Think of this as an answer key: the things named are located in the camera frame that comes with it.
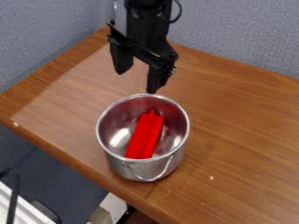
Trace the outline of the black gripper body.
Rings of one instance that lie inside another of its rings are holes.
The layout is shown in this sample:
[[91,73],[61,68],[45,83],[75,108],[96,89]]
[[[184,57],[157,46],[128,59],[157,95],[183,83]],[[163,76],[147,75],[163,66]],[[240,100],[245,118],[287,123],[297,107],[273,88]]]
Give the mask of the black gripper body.
[[109,20],[108,42],[115,39],[133,47],[133,59],[140,59],[153,67],[175,69],[177,52],[168,43],[169,25],[179,20],[172,18],[171,7],[119,7]]

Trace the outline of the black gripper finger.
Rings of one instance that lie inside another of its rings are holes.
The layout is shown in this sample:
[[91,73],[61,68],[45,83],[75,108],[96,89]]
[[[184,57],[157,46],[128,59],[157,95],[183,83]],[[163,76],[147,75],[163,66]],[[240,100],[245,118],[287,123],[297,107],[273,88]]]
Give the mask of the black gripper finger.
[[128,43],[109,40],[109,53],[117,74],[125,73],[133,65],[133,47]]
[[145,92],[155,94],[168,81],[168,78],[175,74],[175,69],[169,67],[149,66],[147,74]]

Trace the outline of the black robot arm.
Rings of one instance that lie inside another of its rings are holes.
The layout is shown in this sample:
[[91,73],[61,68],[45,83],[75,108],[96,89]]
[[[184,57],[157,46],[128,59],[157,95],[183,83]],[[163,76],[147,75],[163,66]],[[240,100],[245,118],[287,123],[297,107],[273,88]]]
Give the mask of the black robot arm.
[[169,24],[183,13],[177,0],[113,0],[109,53],[117,74],[140,59],[148,65],[145,92],[153,94],[175,74],[179,54],[167,41]]

